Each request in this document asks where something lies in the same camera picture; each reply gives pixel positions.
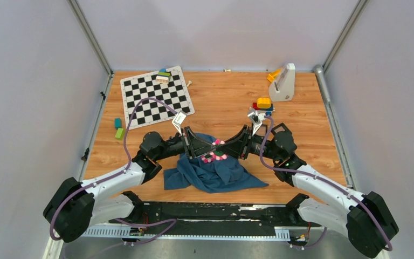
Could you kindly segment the pink white flower brooch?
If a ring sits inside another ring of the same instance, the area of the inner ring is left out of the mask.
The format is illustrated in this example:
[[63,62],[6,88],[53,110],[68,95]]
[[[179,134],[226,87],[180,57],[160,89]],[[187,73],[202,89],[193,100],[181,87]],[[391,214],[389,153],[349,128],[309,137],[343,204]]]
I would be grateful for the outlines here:
[[224,145],[225,141],[216,139],[212,144],[215,146]]

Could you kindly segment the blue garment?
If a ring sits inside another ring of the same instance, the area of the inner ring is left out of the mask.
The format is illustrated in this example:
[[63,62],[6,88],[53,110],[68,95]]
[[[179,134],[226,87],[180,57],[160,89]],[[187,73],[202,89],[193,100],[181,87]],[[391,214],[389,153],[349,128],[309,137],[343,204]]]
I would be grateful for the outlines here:
[[194,186],[207,193],[225,193],[268,186],[231,157],[205,163],[201,158],[189,159],[181,154],[175,168],[164,170],[163,178],[165,190]]

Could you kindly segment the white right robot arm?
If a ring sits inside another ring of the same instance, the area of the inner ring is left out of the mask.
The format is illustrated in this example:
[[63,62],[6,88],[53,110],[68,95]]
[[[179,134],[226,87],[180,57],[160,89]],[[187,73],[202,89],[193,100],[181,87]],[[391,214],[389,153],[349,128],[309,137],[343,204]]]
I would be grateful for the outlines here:
[[298,195],[295,205],[286,210],[289,223],[303,221],[320,224],[346,236],[361,254],[374,258],[381,251],[392,251],[391,240],[399,228],[384,198],[376,192],[364,194],[343,186],[316,171],[300,159],[295,151],[292,132],[284,125],[269,129],[265,136],[256,135],[244,126],[227,141],[215,141],[216,150],[235,158],[249,154],[272,159],[276,177],[289,185],[316,196],[320,204],[307,195]]

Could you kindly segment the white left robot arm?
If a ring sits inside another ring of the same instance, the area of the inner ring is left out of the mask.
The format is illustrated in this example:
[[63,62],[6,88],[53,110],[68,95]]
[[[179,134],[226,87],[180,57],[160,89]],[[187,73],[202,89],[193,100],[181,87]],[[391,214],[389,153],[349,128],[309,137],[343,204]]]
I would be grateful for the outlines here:
[[155,131],[145,134],[136,156],[122,167],[89,180],[70,177],[61,183],[43,210],[50,224],[50,238],[69,243],[88,227],[108,220],[126,218],[131,223],[139,222],[144,210],[122,194],[123,190],[153,179],[162,169],[159,160],[180,154],[197,158],[215,148],[189,127],[168,140]]

